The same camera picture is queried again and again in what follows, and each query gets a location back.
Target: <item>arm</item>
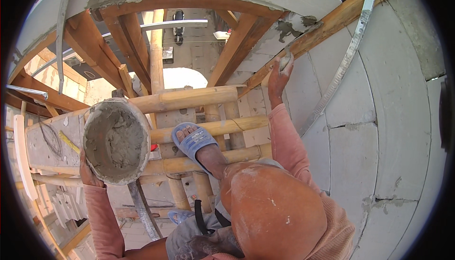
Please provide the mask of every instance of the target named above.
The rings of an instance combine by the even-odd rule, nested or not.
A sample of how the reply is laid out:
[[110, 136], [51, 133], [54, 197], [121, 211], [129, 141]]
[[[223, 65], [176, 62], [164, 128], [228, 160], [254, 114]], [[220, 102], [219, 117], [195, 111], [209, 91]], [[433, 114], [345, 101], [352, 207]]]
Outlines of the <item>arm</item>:
[[279, 58], [275, 60], [268, 81], [268, 97], [272, 106], [272, 112], [268, 116], [272, 156], [295, 178], [319, 192], [319, 187], [311, 178], [310, 162], [305, 146], [295, 130], [281, 98], [284, 87], [292, 73], [294, 57], [291, 55], [289, 63], [282, 71], [279, 71], [279, 61]]
[[83, 149], [81, 149], [80, 159], [79, 170], [84, 184], [96, 255], [99, 260], [122, 258], [125, 252], [125, 241], [112, 211], [104, 182], [98, 180], [87, 166]]

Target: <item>pink long-sleeve shirt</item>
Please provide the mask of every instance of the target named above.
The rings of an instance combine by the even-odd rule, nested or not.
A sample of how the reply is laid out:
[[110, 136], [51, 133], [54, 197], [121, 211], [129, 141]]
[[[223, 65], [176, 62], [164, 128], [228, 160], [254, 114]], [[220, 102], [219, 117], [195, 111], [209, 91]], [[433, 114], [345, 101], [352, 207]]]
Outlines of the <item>pink long-sleeve shirt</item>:
[[[353, 245], [355, 227], [341, 208], [313, 182], [305, 146], [295, 130], [284, 104], [276, 106], [268, 116], [272, 140], [272, 156], [295, 178], [308, 184], [321, 197], [327, 216], [327, 230], [306, 259], [347, 260]], [[122, 259], [125, 242], [112, 211], [106, 188], [84, 185], [87, 211], [93, 242], [99, 260]], [[234, 260], [234, 256], [218, 253], [205, 260]]]

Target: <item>bucket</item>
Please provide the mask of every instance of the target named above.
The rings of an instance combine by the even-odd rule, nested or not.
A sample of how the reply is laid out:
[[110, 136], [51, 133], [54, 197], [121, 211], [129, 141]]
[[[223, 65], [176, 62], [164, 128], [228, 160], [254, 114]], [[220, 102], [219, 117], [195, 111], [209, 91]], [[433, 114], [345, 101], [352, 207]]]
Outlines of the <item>bucket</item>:
[[126, 185], [144, 171], [150, 154], [147, 118], [125, 98], [109, 98], [90, 108], [83, 147], [94, 174], [106, 183]]

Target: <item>hand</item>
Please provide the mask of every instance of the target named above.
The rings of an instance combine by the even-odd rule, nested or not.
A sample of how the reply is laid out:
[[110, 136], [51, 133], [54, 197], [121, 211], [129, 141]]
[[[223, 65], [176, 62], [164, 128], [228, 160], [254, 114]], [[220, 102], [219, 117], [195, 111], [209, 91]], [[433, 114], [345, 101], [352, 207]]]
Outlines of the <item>hand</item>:
[[273, 65], [270, 66], [270, 68], [272, 68], [272, 73], [268, 78], [268, 98], [270, 100], [272, 110], [279, 104], [283, 103], [281, 96], [294, 68], [294, 55], [292, 53], [291, 59], [282, 71], [279, 71], [280, 60], [281, 58], [275, 58]]
[[85, 185], [91, 185], [91, 186], [104, 188], [104, 182], [99, 180], [93, 174], [90, 167], [87, 165], [87, 160], [86, 160], [84, 149], [80, 148], [79, 150], [81, 151], [81, 153], [79, 154], [79, 158], [80, 158], [79, 175], [81, 176], [82, 183]]

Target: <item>scooter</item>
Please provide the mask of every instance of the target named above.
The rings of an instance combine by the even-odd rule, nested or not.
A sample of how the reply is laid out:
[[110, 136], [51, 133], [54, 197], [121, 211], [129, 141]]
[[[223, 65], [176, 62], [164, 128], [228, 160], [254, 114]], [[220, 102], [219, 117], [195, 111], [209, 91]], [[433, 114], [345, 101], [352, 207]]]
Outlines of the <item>scooter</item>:
[[[185, 14], [182, 10], [175, 11], [172, 20], [185, 20]], [[177, 46], [183, 44], [183, 32], [185, 32], [185, 27], [179, 27], [173, 29], [174, 36], [175, 36], [175, 43]]]

